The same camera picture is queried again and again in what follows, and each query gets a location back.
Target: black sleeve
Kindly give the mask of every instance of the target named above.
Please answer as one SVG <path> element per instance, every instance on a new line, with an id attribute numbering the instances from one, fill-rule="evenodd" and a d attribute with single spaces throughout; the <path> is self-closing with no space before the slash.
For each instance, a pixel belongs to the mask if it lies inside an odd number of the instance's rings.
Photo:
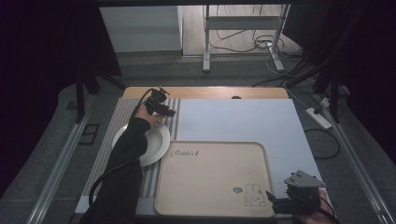
<path id="1" fill-rule="evenodd" d="M 148 146 L 145 133 L 149 129 L 146 120 L 130 119 L 111 151 L 105 172 L 143 155 Z M 142 179 L 139 161 L 109 175 L 79 223 L 133 223 Z"/>

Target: wooden floor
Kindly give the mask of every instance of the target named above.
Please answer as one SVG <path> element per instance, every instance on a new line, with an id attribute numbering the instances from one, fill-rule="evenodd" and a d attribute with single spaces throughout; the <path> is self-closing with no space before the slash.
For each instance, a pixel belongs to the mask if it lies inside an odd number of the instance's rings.
<path id="1" fill-rule="evenodd" d="M 281 5 L 241 5 L 241 6 L 210 6 L 210 16 L 278 16 L 280 15 Z M 185 6 L 183 7 L 183 54 L 185 56 L 202 55 L 205 45 L 204 16 L 205 7 L 203 6 Z M 224 38 L 228 35 L 235 34 L 239 31 L 220 30 L 219 37 Z M 247 30 L 241 34 L 234 35 L 227 39 L 221 40 L 217 31 L 210 31 L 209 41 L 215 47 L 245 51 L 253 49 L 246 53 L 267 53 L 267 49 L 254 49 L 253 38 L 261 35 L 273 35 L 275 31 L 250 31 Z M 299 50 L 298 45 L 285 36 L 280 37 L 285 44 L 285 51 L 296 52 Z M 263 36 L 260 40 L 272 40 L 271 36 Z M 211 48 L 211 54 L 233 54 L 227 49 Z"/>

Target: cartoon bunny drawing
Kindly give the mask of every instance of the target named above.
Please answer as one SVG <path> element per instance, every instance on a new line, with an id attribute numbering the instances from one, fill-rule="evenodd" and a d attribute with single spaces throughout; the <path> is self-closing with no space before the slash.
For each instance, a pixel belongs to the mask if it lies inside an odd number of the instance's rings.
<path id="1" fill-rule="evenodd" d="M 265 206 L 264 195 L 258 184 L 246 186 L 245 206 Z"/>

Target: power strip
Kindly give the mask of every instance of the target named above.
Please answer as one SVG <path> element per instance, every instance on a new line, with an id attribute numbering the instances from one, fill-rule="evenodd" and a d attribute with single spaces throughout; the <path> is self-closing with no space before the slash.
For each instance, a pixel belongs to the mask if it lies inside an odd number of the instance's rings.
<path id="1" fill-rule="evenodd" d="M 314 119 L 322 129 L 327 130 L 332 127 L 329 121 L 327 121 L 325 118 L 323 118 L 319 113 L 315 114 L 314 113 L 315 109 L 314 108 L 309 108 L 305 110 L 305 112 L 312 118 Z"/>

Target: gray carpet floor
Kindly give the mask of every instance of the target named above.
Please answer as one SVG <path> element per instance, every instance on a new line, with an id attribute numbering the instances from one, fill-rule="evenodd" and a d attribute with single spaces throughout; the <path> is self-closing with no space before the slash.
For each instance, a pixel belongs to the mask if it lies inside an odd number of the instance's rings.
<path id="1" fill-rule="evenodd" d="M 216 57 L 212 59 L 211 72 L 202 72 L 202 59 L 180 58 L 169 55 L 119 55 L 123 77 L 116 79 L 128 86 L 252 86 L 268 78 L 271 73 L 265 56 Z M 297 59 L 284 60 L 290 70 Z M 74 215 L 78 198 L 85 186 L 96 154 L 106 134 L 112 113 L 123 91 L 97 78 L 101 91 L 95 96 L 95 104 L 88 124 L 98 124 L 97 136 L 91 145 L 78 145 L 67 167 L 60 187 L 49 207 L 43 223 L 78 223 Z M 290 91 L 305 105 L 315 106 L 312 95 L 313 82 L 307 80 Z M 319 128 L 305 114 L 305 107 L 293 98 L 303 128 Z M 37 144 L 32 156 L 25 163 L 17 178 L 0 201 L 0 223 L 26 223 L 35 202 L 43 189 L 53 165 L 70 134 L 77 117 L 75 87 L 65 88 L 59 95 L 59 105 L 52 121 Z M 343 100 L 339 102 L 339 115 L 352 144 L 358 150 L 361 162 L 379 188 L 381 194 L 396 214 L 396 167 L 380 145 L 364 129 Z M 336 143 L 323 133 L 307 133 L 313 154 L 325 156 L 336 150 Z M 372 206 L 361 189 L 343 151 L 334 159 L 317 160 L 320 173 L 334 210 L 341 223 L 379 223 Z"/>

